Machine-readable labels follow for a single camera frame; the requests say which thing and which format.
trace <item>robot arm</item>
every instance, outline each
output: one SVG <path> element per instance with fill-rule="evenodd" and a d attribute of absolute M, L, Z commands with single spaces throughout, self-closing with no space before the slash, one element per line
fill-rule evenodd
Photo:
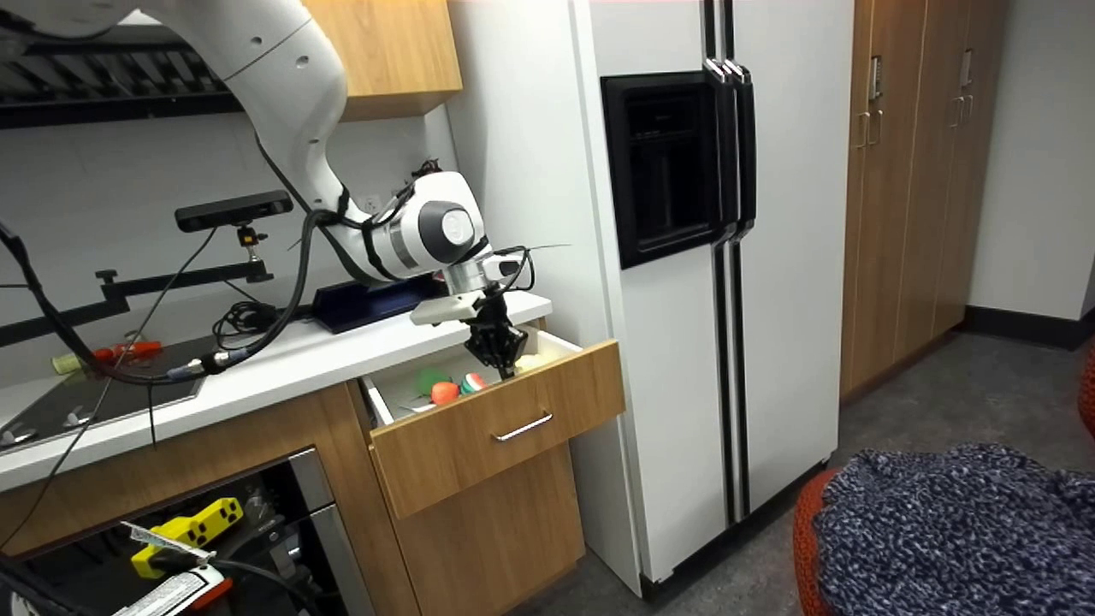
<path fill-rule="evenodd" d="M 302 0 L 0 0 L 26 32 L 83 37 L 144 10 L 185 37 L 245 111 L 275 175 L 326 226 L 350 275 L 405 282 L 474 252 L 478 207 L 454 172 L 414 182 L 409 196 L 365 216 L 336 179 L 326 147 L 347 107 L 347 72 Z"/>

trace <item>white wall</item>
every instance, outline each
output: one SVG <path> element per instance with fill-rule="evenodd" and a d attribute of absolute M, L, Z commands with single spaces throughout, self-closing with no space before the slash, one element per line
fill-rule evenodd
<path fill-rule="evenodd" d="M 450 160 L 445 121 L 342 123 L 333 136 L 333 164 L 359 202 L 383 202 L 428 154 Z M 0 136 L 0 224 L 25 235 L 31 259 L 57 308 L 100 301 L 91 271 L 119 276 L 171 275 L 201 243 L 201 232 L 174 231 L 174 208 L 276 187 L 241 112 L 79 123 L 6 129 Z M 282 305 L 298 264 L 298 212 L 259 218 L 271 232 L 259 256 L 276 282 L 245 289 Z M 221 231 L 194 268 L 241 264 L 234 231 Z M 326 243 L 315 243 L 315 285 L 347 282 Z M 19 282 L 0 250 L 0 285 Z M 237 296 L 221 285 L 166 296 L 149 334 L 206 334 Z M 109 345 L 132 330 L 149 305 L 83 330 L 91 345 Z M 0 326 L 35 320 L 25 290 L 0 290 Z M 0 345 L 0 385 L 48 377 L 48 355 L 66 353 L 56 334 Z"/>
<path fill-rule="evenodd" d="M 1095 305 L 1095 4 L 1016 0 L 969 305 L 1082 320 Z"/>

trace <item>white refrigerator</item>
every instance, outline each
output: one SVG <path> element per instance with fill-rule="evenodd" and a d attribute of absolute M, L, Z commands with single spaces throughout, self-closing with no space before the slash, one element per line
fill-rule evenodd
<path fill-rule="evenodd" d="M 602 111 L 606 74 L 699 72 L 713 18 L 755 89 L 755 226 L 729 285 L 708 243 L 620 264 Z M 643 597 L 837 445 L 853 0 L 450 0 L 450 22 L 445 112 L 494 243 L 533 245 L 551 330 L 620 340 L 626 413 L 576 470 L 589 549 Z"/>

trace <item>gray carpet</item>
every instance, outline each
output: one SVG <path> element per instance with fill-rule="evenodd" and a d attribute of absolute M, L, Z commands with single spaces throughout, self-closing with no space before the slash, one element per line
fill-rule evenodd
<path fill-rule="evenodd" d="M 1045 348 L 990 334 L 956 334 L 868 398 L 843 410 L 843 449 L 936 453 L 991 442 L 1058 470 L 1095 470 L 1095 442 L 1074 413 L 1082 353 Z M 586 558 L 571 579 L 525 605 L 539 616 L 798 616 L 792 567 L 792 507 L 776 509 L 750 541 L 689 576 L 662 603 L 633 599 L 616 576 Z"/>

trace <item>white countertop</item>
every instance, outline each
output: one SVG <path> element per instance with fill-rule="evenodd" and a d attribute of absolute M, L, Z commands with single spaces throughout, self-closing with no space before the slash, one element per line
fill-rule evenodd
<path fill-rule="evenodd" d="M 505 296 L 510 323 L 533 323 L 551 313 L 546 297 L 513 290 Z M 179 439 L 302 395 L 315 395 L 365 372 L 461 345 L 469 330 L 458 323 L 414 326 L 409 316 L 383 320 L 342 334 L 333 334 L 311 323 L 295 323 L 275 345 L 259 355 L 206 377 L 201 391 L 185 401 L 156 403 L 156 439 Z M 26 385 L 0 391 L 0 413 L 9 419 L 26 407 L 48 385 Z M 75 430 L 26 442 L 19 449 L 0 453 L 0 494 L 46 480 L 63 453 L 72 445 Z M 132 449 L 149 445 L 149 419 L 144 410 L 100 421 L 84 427 L 72 455 L 57 471 L 91 466 Z"/>

